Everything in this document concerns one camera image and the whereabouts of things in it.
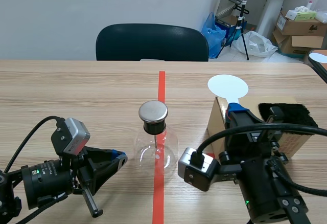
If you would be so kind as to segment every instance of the chair backrest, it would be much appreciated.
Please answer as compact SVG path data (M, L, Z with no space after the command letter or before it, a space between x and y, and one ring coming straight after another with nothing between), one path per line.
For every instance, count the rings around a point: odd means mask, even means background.
M208 43L201 32L178 26L118 24L98 35L97 60L208 61Z

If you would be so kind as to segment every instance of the metal bottle cap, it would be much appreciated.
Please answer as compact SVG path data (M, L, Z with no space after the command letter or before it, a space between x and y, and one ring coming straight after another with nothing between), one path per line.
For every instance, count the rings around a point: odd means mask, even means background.
M138 110L139 117L144 121L144 130L150 135L158 135L166 128L165 118L168 108L160 101L148 101Z
M168 115L168 108L160 101L152 100L144 103L138 110L139 117L146 123L162 122Z

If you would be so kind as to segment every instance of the blue plastic bag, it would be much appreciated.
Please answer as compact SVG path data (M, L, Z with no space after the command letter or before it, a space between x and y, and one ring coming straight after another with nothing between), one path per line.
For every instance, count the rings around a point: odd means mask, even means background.
M221 30L215 25L215 17L213 13L209 14L201 32L205 36L209 45L209 58L216 58L221 49L221 42L226 35L226 31Z

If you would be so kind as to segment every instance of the white plastic bag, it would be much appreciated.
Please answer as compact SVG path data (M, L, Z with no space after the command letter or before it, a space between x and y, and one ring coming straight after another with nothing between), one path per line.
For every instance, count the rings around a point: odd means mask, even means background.
M270 40L254 31L246 33L244 35L244 40L249 55L267 57L272 55L278 49L278 47L275 47ZM231 47L233 50L238 50L245 54L243 39L241 36L236 41L233 41Z
M316 15L315 19L326 24L327 23L327 11L317 11L317 15Z

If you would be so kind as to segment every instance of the glass flask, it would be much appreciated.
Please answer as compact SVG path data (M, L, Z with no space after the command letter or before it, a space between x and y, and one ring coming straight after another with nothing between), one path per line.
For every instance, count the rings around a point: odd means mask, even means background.
M138 110L144 122L134 141L135 164L144 175L172 175L178 161L176 133L166 125L167 106L160 101L148 101Z

